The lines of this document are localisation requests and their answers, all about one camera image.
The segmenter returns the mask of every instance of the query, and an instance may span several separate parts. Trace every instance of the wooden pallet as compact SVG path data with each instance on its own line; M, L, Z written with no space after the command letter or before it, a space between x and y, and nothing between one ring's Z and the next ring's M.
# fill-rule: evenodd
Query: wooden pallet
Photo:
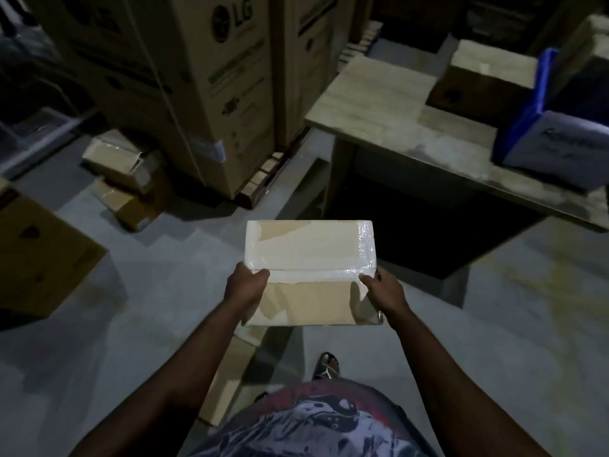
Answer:
M310 133L310 128L305 127L294 142L285 152L274 152L269 159L263 163L249 183L241 190L234 199L234 203L248 210L253 210L263 199L270 187L275 183L283 169L292 157L303 146Z
M382 27L382 22L368 21L368 26L366 27L359 44L347 43L346 48L340 54L338 73L340 73L354 57L368 55L370 47L378 40Z

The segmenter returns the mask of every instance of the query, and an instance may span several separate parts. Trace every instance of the sandal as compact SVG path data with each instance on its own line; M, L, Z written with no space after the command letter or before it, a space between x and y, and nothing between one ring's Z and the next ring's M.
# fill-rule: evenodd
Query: sandal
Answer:
M339 378L339 369L330 366L330 361L332 360L338 365L338 359L331 353L324 353L319 356L313 371L313 380L333 380L334 378Z

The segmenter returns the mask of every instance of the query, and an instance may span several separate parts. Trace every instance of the person's left arm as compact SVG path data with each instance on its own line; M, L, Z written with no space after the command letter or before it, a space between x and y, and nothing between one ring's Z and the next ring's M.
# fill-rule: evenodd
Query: person's left arm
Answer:
M175 456L237 324L247 308L260 301L268 279L268 270L253 274L240 262L216 309L153 376L78 443L71 457Z

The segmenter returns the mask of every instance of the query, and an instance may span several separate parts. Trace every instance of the black sandal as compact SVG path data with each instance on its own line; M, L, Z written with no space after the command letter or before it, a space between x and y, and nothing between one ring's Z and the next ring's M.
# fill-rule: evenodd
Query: black sandal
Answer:
M336 361L336 364L339 363L336 356L331 353L323 353L321 356L319 356L319 360L317 361L315 370L313 371L313 380L333 380L334 378L339 378L340 372L329 365L331 360Z

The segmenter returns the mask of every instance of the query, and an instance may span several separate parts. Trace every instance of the graphic t-shirt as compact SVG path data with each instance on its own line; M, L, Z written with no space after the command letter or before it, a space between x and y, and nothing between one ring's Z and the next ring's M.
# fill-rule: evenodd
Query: graphic t-shirt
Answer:
M193 457L435 457L404 412L346 380L285 388L235 415Z

